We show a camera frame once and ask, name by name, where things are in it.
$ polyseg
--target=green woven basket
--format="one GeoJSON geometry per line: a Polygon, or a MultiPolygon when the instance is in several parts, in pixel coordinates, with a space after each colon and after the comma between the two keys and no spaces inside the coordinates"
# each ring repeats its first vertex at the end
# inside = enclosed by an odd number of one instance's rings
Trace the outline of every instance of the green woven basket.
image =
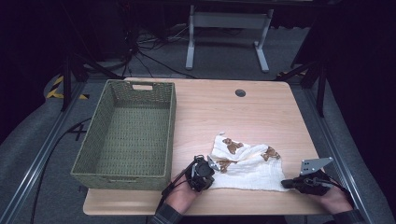
{"type": "Polygon", "coordinates": [[[165,189],[176,103],[174,83],[108,80],[71,175],[91,189],[165,189]]]}

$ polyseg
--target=gray carpet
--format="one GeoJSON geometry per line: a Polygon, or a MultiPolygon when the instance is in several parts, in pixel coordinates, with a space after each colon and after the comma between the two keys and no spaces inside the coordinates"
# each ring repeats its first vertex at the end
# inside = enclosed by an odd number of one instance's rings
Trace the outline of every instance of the gray carpet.
{"type": "MultiPolygon", "coordinates": [[[[160,49],[143,52],[178,72],[198,78],[271,80],[279,72],[290,70],[290,64],[307,31],[307,29],[271,29],[269,31],[264,44],[264,53],[270,67],[268,74],[261,71],[252,47],[256,36],[260,36],[256,31],[244,30],[239,33],[239,31],[228,30],[203,30],[199,32],[196,37],[194,67],[191,71],[184,69],[188,45],[184,39],[167,44],[160,49]]],[[[126,77],[184,77],[145,56],[139,54],[137,57],[141,62],[133,58],[126,69],[126,77]]],[[[122,70],[123,68],[114,72],[122,74],[122,70]]],[[[44,95],[47,95],[57,76],[54,74],[54,79],[43,90],[44,95]]],[[[91,75],[82,90],[82,93],[89,94],[90,98],[75,101],[65,118],[60,133],[64,133],[74,124],[92,116],[105,85],[103,77],[100,74],[91,75]]],[[[299,79],[299,77],[294,77],[289,80],[289,83],[297,83],[299,79]]],[[[319,156],[331,156],[328,142],[316,119],[317,112],[309,105],[306,97],[307,91],[316,92],[315,87],[312,90],[302,90],[296,84],[291,84],[290,87],[319,156]]],[[[367,215],[373,223],[395,223],[385,197],[356,149],[337,104],[332,98],[329,86],[327,86],[324,103],[324,120],[331,130],[337,150],[348,164],[357,183],[361,199],[368,208],[367,215]]],[[[0,211],[6,210],[35,155],[45,144],[55,120],[60,116],[61,107],[62,99],[47,99],[47,102],[26,118],[0,146],[0,211]]],[[[83,130],[87,130],[89,123],[89,121],[84,123],[83,130]]],[[[70,175],[83,135],[78,140],[76,138],[76,133],[66,134],[50,157],[39,191],[35,223],[145,223],[146,217],[89,217],[83,214],[82,205],[86,191],[70,175]]],[[[329,165],[326,172],[335,178],[338,177],[334,165],[329,165]]],[[[29,223],[36,188],[37,182],[32,190],[27,192],[26,201],[16,213],[14,223],[29,223]]],[[[332,217],[287,216],[286,219],[289,224],[314,224],[324,223],[332,217]]]]}

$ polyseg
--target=metal stand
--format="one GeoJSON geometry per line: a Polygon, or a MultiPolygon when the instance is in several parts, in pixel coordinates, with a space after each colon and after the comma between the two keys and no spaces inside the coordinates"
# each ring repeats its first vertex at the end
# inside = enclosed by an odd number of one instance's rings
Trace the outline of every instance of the metal stand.
{"type": "Polygon", "coordinates": [[[267,61],[265,60],[262,46],[268,33],[273,10],[268,10],[267,14],[243,14],[243,13],[218,13],[218,12],[195,12],[194,6],[190,8],[190,41],[187,50],[186,69],[191,70],[194,60],[194,28],[195,27],[223,27],[240,29],[261,29],[260,41],[255,41],[254,46],[259,58],[260,66],[264,73],[269,72],[267,61]]]}

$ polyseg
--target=table top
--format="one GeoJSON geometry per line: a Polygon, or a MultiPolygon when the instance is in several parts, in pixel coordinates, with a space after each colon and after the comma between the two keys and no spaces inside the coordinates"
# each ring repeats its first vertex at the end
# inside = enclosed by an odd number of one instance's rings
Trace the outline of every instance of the table top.
{"type": "MultiPolygon", "coordinates": [[[[265,144],[282,157],[286,178],[318,154],[289,85],[285,82],[127,78],[174,82],[177,93],[172,176],[196,155],[211,152],[220,132],[252,146],[265,144]],[[236,90],[246,96],[238,97],[236,90]]],[[[87,215],[153,215],[160,191],[89,189],[87,215]]],[[[297,190],[287,192],[207,189],[186,215],[312,215],[326,212],[297,190]]]]}

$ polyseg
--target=tripod leg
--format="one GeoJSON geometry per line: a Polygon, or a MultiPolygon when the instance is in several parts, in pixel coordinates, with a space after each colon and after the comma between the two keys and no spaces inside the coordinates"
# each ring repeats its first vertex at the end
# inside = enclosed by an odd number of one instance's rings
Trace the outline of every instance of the tripod leg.
{"type": "Polygon", "coordinates": [[[324,118],[323,115],[323,101],[324,101],[324,90],[326,87],[326,68],[324,65],[320,67],[320,75],[318,81],[318,96],[317,96],[317,110],[319,115],[324,118]]]}
{"type": "Polygon", "coordinates": [[[62,105],[61,111],[65,111],[72,101],[72,78],[70,70],[70,58],[66,56],[64,59],[64,104],[62,105]]]}

